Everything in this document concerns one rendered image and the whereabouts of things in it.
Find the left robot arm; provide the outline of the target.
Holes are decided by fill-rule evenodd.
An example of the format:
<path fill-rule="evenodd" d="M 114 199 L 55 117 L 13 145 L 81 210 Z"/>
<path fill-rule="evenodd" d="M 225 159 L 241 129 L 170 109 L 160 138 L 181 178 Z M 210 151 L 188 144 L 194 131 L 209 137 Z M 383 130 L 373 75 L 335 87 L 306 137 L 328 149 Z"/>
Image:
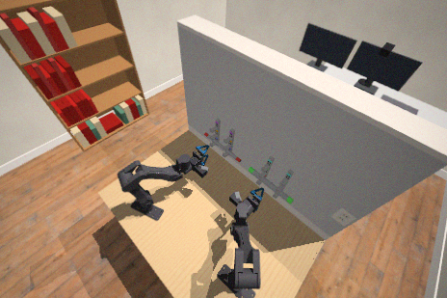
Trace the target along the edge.
<path fill-rule="evenodd" d="M 134 171 L 135 169 L 136 171 Z M 200 166 L 200 160 L 197 157 L 191 161 L 188 154 L 182 154 L 176 159 L 175 165 L 170 165 L 168 167 L 146 166 L 141 164 L 140 160 L 136 160 L 118 172 L 118 180 L 122 192 L 129 192 L 138 200 L 135 200 L 131 204 L 131 208 L 158 221 L 164 213 L 164 209 L 153 204 L 153 199 L 151 198 L 149 191 L 144 190 L 139 183 L 143 179 L 163 179 L 168 182 L 174 182 L 183 177 L 182 173 L 186 175 L 191 170 L 201 177 L 206 176 L 208 173 L 208 167 Z M 133 172 L 135 172 L 135 174 L 133 174 Z M 143 212 L 141 209 L 137 208 L 139 206 L 141 206 L 141 209 L 143 208 Z"/>

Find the grey metal bar with green ends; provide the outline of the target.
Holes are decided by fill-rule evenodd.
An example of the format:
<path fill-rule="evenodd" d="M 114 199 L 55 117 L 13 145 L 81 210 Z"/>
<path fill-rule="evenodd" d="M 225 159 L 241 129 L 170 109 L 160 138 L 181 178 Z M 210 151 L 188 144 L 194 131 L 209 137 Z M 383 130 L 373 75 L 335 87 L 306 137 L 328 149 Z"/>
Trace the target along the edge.
<path fill-rule="evenodd" d="M 288 203 L 292 203 L 293 199 L 290 198 L 288 195 L 286 195 L 283 191 L 278 193 L 276 191 L 277 187 L 274 184 L 272 184 L 268 179 L 266 179 L 265 177 L 263 177 L 263 179 L 259 178 L 258 176 L 260 174 L 254 168 L 250 167 L 249 172 L 252 173 L 254 176 L 256 176 L 258 179 L 260 179 L 263 183 L 265 183 L 268 187 L 274 190 L 277 194 L 279 194 L 285 201 L 287 201 Z"/>

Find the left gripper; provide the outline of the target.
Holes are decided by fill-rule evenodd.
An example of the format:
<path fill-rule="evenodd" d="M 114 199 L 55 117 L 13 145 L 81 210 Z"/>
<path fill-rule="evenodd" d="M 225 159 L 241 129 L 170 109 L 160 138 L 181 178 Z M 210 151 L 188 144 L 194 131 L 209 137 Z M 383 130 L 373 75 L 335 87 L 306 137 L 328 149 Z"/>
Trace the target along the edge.
<path fill-rule="evenodd" d="M 204 151 L 202 151 L 201 149 L 202 148 L 206 148 Z M 206 154 L 206 155 L 204 155 L 206 152 L 207 152 L 207 150 L 209 149 L 209 146 L 208 145 L 206 145 L 206 146 L 200 146 L 200 147 L 196 147 L 196 149 L 197 149 L 197 151 L 200 153 L 199 155 L 197 155 L 197 152 L 194 150 L 193 151 L 193 157 L 191 157 L 190 158 L 190 160 L 192 161 L 194 158 L 198 158 L 199 160 L 200 160 L 200 166 L 204 166 L 205 165 L 205 162 L 206 162 L 206 160 L 207 160 L 207 158 L 208 158 L 208 154 Z M 204 160 L 204 162 L 202 162 L 203 161 L 203 157 L 206 157 L 205 158 L 205 160 Z"/>

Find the grey metal bar with red end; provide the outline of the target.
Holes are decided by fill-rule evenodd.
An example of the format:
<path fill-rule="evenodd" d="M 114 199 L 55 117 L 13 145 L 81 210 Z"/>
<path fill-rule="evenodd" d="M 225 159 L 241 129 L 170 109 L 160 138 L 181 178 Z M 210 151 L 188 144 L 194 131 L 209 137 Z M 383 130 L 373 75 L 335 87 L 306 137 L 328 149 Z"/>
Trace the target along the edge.
<path fill-rule="evenodd" d="M 207 133 L 204 133 L 204 135 L 206 136 L 206 137 L 210 137 L 210 135 L 209 134 L 207 134 Z M 216 145 L 218 145 L 220 148 L 223 148 L 224 146 L 223 145 L 221 145 L 218 141 L 216 141 L 215 139 L 213 140 L 213 142 L 216 144 Z M 233 158 L 235 158 L 238 162 L 241 162 L 241 159 L 239 158 L 239 157 L 237 157 L 235 154 L 233 154 L 231 151 L 229 151 L 229 150 L 227 150 L 226 151 L 229 155 L 231 155 Z"/>

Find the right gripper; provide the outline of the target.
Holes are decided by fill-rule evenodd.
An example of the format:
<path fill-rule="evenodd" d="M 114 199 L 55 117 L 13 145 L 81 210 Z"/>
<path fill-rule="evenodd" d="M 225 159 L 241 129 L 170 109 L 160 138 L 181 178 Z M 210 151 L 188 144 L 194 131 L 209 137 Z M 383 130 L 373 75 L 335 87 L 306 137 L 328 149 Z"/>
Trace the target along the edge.
<path fill-rule="evenodd" d="M 260 190 L 262 190 L 261 195 L 260 196 L 256 195 L 255 192 L 258 192 Z M 262 200 L 262 196 L 263 196 L 263 193 L 264 193 L 264 188 L 262 187 L 262 188 L 259 188 L 259 189 L 256 189 L 256 190 L 252 190 L 252 191 L 250 191 L 250 193 L 252 194 L 253 199 L 251 198 L 251 196 L 247 196 L 247 199 L 249 201 L 251 201 L 251 204 L 248 206 L 248 208 L 249 208 L 248 215 L 249 216 L 251 215 L 251 211 L 252 210 L 253 210 L 253 213 L 255 212 L 255 209 L 257 211 L 258 206 L 259 206 L 259 204 L 260 204 L 260 202 Z"/>

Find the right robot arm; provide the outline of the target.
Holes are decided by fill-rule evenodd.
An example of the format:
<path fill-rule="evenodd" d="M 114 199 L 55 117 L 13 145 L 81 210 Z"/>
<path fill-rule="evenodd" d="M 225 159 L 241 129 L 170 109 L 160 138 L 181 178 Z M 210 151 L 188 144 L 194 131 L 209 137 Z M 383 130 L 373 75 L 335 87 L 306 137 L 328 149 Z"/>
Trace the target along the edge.
<path fill-rule="evenodd" d="M 247 218 L 249 217 L 248 206 L 251 204 L 247 198 L 242 202 L 239 192 L 234 192 L 229 200 L 236 205 L 234 219 L 230 228 L 230 235 L 233 235 L 238 248 L 235 248 L 234 269 L 230 269 L 226 264 L 218 273 L 218 278 L 238 297 L 254 298 L 256 293 L 253 289 L 260 289 L 260 252 L 250 244 L 250 231 Z M 248 237 L 249 236 L 249 237 Z M 241 247 L 240 247 L 241 244 Z M 254 258 L 254 264 L 253 264 Z M 253 268 L 244 268 L 244 263 L 253 264 Z M 229 273 L 230 272 L 230 273 Z M 220 275 L 221 273 L 221 275 Z M 226 281 L 224 280 L 226 279 Z M 232 287 L 232 288 L 230 288 Z M 238 287 L 238 288 L 237 288 Z M 242 288 L 250 288 L 242 289 Z M 242 289 L 240 291 L 240 289 Z M 252 296 L 253 294 L 253 296 Z"/>

